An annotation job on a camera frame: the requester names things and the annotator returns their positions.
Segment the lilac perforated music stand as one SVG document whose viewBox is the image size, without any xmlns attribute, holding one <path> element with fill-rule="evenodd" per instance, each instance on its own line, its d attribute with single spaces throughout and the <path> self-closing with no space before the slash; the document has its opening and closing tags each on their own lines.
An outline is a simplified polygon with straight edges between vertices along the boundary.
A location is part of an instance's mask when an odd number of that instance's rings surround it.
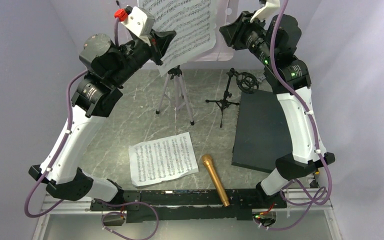
<svg viewBox="0 0 384 240">
<path fill-rule="evenodd" d="M 220 27 L 233 22 L 234 18 L 238 13 L 239 1 L 237 0 L 217 0 L 218 4 L 216 7 L 216 19 L 215 19 L 215 37 L 216 43 L 214 47 L 204 53 L 198 55 L 192 60 L 178 65 L 181 70 L 191 69 L 193 67 L 210 69 L 214 68 L 217 63 L 227 62 L 234 56 L 233 50 L 228 48 L 223 40 L 221 33 L 219 32 Z"/>
</svg>

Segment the sheet music page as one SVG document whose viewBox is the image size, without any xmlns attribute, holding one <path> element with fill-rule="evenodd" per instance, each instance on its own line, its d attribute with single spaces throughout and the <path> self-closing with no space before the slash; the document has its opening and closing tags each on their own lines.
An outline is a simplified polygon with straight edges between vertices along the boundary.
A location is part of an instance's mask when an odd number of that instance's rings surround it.
<svg viewBox="0 0 384 240">
<path fill-rule="evenodd" d="M 150 12 L 157 32 L 175 31 L 176 36 L 158 67 L 161 76 L 212 49 L 216 44 L 217 0 L 139 0 Z"/>
<path fill-rule="evenodd" d="M 145 141 L 128 148 L 135 187 L 155 185 L 199 172 L 189 132 Z"/>
</svg>

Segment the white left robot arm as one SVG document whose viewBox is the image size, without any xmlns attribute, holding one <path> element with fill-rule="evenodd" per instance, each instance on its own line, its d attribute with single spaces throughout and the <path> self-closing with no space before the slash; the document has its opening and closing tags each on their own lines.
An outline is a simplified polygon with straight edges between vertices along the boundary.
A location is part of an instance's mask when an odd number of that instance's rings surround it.
<svg viewBox="0 0 384 240">
<path fill-rule="evenodd" d="M 124 203 L 124 190 L 114 181 L 94 177 L 79 166 L 94 135 L 122 97 L 124 83 L 147 61 L 161 65 L 162 57 L 175 38 L 175 31 L 150 34 L 150 43 L 134 36 L 117 45 L 104 33 L 90 36 L 79 55 L 86 71 L 74 94 L 69 96 L 69 115 L 51 156 L 33 165 L 29 174 L 54 198 L 77 201 L 90 197 L 111 210 Z"/>
</svg>

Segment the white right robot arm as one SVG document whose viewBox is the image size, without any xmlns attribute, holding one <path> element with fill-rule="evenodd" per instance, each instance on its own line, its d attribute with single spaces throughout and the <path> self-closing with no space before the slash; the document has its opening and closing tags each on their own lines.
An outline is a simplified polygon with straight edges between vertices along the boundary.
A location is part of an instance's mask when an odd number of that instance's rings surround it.
<svg viewBox="0 0 384 240">
<path fill-rule="evenodd" d="M 327 167 L 335 155 L 327 151 L 317 129 L 308 67 L 295 55 L 302 35 L 298 21 L 276 15 L 265 29 L 265 22 L 252 20 L 252 15 L 243 11 L 219 31 L 228 47 L 248 50 L 263 64 L 291 137 L 291 153 L 278 158 L 270 175 L 256 185 L 256 203 L 267 208 L 288 183 Z"/>
</svg>

